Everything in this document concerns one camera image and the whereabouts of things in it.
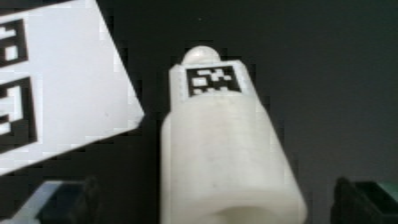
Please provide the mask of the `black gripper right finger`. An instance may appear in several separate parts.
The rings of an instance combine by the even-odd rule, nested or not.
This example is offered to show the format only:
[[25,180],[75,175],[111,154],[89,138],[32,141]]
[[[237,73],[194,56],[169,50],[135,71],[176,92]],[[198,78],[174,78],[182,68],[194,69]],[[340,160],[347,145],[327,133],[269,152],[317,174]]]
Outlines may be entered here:
[[338,178],[331,224],[398,224],[398,183]]

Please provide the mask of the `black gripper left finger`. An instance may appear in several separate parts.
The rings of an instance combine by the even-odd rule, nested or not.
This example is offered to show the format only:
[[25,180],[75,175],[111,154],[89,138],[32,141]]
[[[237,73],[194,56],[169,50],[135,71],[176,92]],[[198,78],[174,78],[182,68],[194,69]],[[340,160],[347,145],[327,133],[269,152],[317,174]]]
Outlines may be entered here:
[[96,179],[48,180],[11,217],[11,224],[98,224],[98,215]]

